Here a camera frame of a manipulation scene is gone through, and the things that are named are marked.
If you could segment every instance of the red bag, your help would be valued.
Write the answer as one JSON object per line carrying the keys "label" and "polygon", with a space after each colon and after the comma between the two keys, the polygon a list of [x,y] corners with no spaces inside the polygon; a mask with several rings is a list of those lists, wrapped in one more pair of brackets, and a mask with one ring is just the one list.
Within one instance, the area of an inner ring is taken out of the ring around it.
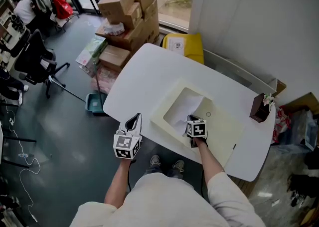
{"label": "red bag", "polygon": [[53,0],[53,4],[56,9],[57,18],[65,19],[73,14],[73,9],[66,0]]}

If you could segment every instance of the sneaker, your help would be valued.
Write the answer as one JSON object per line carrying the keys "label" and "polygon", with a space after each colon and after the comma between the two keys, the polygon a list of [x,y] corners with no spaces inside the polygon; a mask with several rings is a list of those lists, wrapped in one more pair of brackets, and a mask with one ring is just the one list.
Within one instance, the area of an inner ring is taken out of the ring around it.
{"label": "sneaker", "polygon": [[20,106],[20,105],[22,105],[22,93],[21,92],[19,92],[19,99],[18,99],[18,105]]}
{"label": "sneaker", "polygon": [[159,165],[160,166],[160,157],[158,155],[153,155],[150,160],[151,166]]}
{"label": "sneaker", "polygon": [[182,172],[184,172],[184,165],[185,165],[185,163],[183,160],[178,160],[173,165],[173,169],[179,169],[179,172],[182,173]]}

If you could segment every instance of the cream plastic tray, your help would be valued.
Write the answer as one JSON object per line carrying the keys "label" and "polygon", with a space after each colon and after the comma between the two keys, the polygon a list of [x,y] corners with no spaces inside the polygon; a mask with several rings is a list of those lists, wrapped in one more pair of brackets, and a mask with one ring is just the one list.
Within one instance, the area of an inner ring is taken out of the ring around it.
{"label": "cream plastic tray", "polygon": [[178,107],[181,97],[187,95],[202,95],[203,101],[194,112],[195,116],[207,121],[207,144],[209,149],[222,166],[225,166],[231,156],[235,145],[240,141],[244,126],[242,123],[228,113],[225,109],[219,108],[213,98],[200,89],[184,80],[178,81],[172,90],[164,97],[160,106],[151,116],[151,121],[158,125],[164,132],[169,133],[173,138],[172,143],[183,143],[190,150],[198,150],[190,147],[190,138],[178,134],[178,132],[165,120]]}

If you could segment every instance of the white wall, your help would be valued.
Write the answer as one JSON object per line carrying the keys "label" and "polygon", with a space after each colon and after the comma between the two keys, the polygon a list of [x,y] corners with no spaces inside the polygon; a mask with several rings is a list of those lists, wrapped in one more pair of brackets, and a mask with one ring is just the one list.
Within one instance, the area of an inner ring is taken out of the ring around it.
{"label": "white wall", "polygon": [[284,82],[279,103],[310,91],[319,99],[319,0],[203,0],[190,28],[205,49]]}

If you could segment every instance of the dark green floor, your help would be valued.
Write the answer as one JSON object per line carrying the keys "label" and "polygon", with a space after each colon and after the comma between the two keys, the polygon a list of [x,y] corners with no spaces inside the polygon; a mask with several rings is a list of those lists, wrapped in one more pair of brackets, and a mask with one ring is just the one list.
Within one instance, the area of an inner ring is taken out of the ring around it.
{"label": "dark green floor", "polygon": [[[57,77],[82,98],[92,91],[91,79],[78,67],[75,59],[100,22],[98,17],[81,15],[80,19],[74,18],[66,25],[65,33],[51,36],[46,41],[46,45],[54,49],[58,65],[71,63]],[[37,140],[36,145],[24,143],[23,147],[30,154],[29,161],[32,155],[38,158],[41,172],[39,175],[23,172],[22,180],[34,201],[30,210],[38,219],[38,225],[27,212],[26,205],[30,201],[19,181],[21,168],[2,163],[1,171],[8,179],[11,193],[23,205],[21,214],[29,226],[67,227],[79,205],[103,201],[119,163],[112,148],[113,135],[119,123],[111,117],[92,116],[85,111],[82,101],[57,86],[51,86],[51,98],[46,99],[44,84],[28,85],[30,89],[17,112],[14,129],[20,137]],[[4,127],[8,127],[6,119],[7,116],[2,117]],[[8,147],[4,147],[3,156],[23,164],[18,153],[18,142],[11,141]],[[130,170],[132,187],[149,166],[153,154],[161,156],[164,169],[177,159],[184,159],[144,138],[137,162]],[[184,179],[200,193],[201,165],[184,160]],[[37,164],[31,169],[37,171]]]}

